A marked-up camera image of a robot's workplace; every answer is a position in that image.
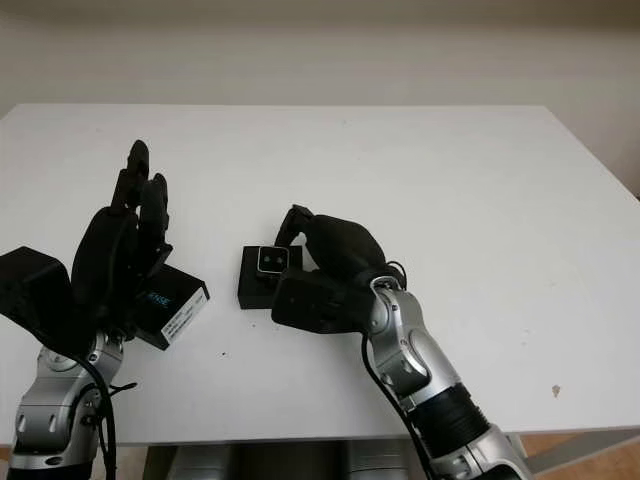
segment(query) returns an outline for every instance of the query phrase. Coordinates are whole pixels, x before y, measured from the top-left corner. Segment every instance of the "black cable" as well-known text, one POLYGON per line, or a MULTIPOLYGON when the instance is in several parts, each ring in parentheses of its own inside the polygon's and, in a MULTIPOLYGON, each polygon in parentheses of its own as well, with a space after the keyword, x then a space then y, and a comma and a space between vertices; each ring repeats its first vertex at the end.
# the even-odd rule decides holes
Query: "black cable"
POLYGON ((124 392, 125 390, 131 390, 132 388, 136 388, 138 386, 138 382, 131 382, 123 385, 121 387, 116 387, 115 385, 109 385, 109 388, 113 390, 109 395, 114 396, 120 392, 124 392))
MULTIPOLYGON (((100 372, 94 367, 87 359, 80 356, 69 357, 75 360, 78 365, 84 368, 87 373, 93 378, 93 381, 100 392, 100 411, 101 417, 107 422, 107 447, 103 448, 104 468, 106 473, 106 480, 116 480, 116 422, 113 414, 113 404, 111 403, 111 396, 109 395, 109 389, 107 384, 102 378, 100 372)), ((98 433, 102 430, 102 418, 98 419, 98 433)))
POLYGON ((102 458, 106 458, 107 446, 104 444, 104 432, 102 431, 102 420, 98 419, 98 439, 100 440, 100 450, 102 450, 102 458))
POLYGON ((424 445, 422 444, 422 441, 420 440, 420 437, 418 437, 418 434, 413 428, 413 425, 411 424, 411 422, 409 421, 405 413, 402 411, 402 408, 400 408, 400 405, 398 404, 398 401, 396 400, 396 398, 389 391, 389 389, 385 387, 385 385, 382 383, 382 380, 380 380, 380 378, 378 378, 378 375, 376 375, 376 373, 373 371, 373 367, 369 362, 369 352, 367 350, 368 342, 369 342, 368 337, 366 335, 362 335, 362 344, 361 344, 360 350, 362 353, 362 362, 364 363, 364 368, 367 370, 367 373, 369 374, 371 379, 382 391, 383 395, 389 401, 393 409, 396 411, 396 413, 402 420, 402 423, 404 423, 404 426, 409 431, 409 435, 411 435, 411 440, 413 441, 413 445, 416 449, 416 453, 418 454, 418 458, 420 459, 420 464, 422 465, 422 469, 424 470, 424 473, 427 476, 427 479, 434 480, 436 476, 435 476, 435 473, 433 472, 433 469, 431 468, 431 461, 429 460, 429 456, 427 455, 427 452, 424 448, 424 445))
POLYGON ((397 267, 397 270, 399 270, 402 273, 402 278, 403 278, 402 288, 407 288, 407 271, 404 269, 402 264, 395 260, 391 260, 390 262, 387 262, 387 265, 390 267, 393 267, 393 266, 397 267))

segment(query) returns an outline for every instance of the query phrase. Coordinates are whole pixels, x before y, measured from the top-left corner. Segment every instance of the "sticker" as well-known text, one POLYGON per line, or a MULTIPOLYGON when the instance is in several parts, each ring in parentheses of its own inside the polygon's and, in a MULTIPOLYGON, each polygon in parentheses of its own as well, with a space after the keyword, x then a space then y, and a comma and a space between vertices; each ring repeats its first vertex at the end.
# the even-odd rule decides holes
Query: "sticker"
POLYGON ((204 294, 204 290, 200 287, 196 292, 191 295, 191 298, 185 303, 180 310, 176 312, 171 320, 162 327, 162 336, 167 342, 172 343, 176 337, 184 330, 184 327, 189 325, 196 313, 200 311, 202 306, 206 303, 207 297, 204 294))

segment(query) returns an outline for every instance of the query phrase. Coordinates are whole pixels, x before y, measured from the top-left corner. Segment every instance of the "robot forearm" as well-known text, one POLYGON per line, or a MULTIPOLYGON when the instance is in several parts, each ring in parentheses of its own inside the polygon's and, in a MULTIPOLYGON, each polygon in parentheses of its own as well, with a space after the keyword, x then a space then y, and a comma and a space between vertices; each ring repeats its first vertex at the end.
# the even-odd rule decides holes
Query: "robot forearm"
MULTIPOLYGON (((122 342, 99 332, 87 356, 108 385, 122 362, 122 342)), ((98 447, 101 395, 76 361, 43 347, 38 373, 16 415, 9 480, 88 480, 98 447)))
POLYGON ((373 280, 371 288, 377 301, 368 336, 376 369, 420 432, 435 473, 459 480, 533 479, 506 436, 474 405, 426 331, 416 298, 392 277, 373 280))

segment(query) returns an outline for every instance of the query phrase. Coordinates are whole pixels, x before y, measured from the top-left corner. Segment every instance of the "small black box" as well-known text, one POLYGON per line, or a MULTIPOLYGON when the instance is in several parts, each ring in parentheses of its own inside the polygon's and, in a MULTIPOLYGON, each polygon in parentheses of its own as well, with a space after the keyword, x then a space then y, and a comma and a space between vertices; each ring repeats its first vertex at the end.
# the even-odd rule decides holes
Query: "small black box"
POLYGON ((302 268, 302 247, 244 247, 238 301, 243 310, 271 308, 280 275, 289 267, 302 268))
POLYGON ((166 350, 209 300, 202 280, 163 265, 138 298, 136 336, 166 350))

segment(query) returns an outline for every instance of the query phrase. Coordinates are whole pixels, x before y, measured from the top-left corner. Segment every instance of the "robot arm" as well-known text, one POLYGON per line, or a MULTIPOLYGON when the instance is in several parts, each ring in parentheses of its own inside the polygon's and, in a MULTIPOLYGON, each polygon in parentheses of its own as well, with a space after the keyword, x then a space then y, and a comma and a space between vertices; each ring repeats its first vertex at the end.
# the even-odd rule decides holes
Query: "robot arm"
POLYGON ((37 377, 16 415, 10 480, 87 480, 98 441, 115 479, 115 424, 108 385, 136 331, 144 282, 171 252, 167 184, 148 180, 149 152, 133 145, 110 206, 92 219, 71 278, 55 258, 27 247, 0 256, 0 314, 43 348, 37 377), (140 217, 136 213, 140 207, 140 217))
POLYGON ((423 466, 437 478, 532 479, 506 436, 471 401, 426 330, 405 275, 386 262, 371 234, 294 205, 276 245, 288 245, 298 233, 306 235, 319 270, 283 273, 273 320, 315 333, 362 333, 371 342, 377 383, 392 392, 410 433, 420 432, 423 466))

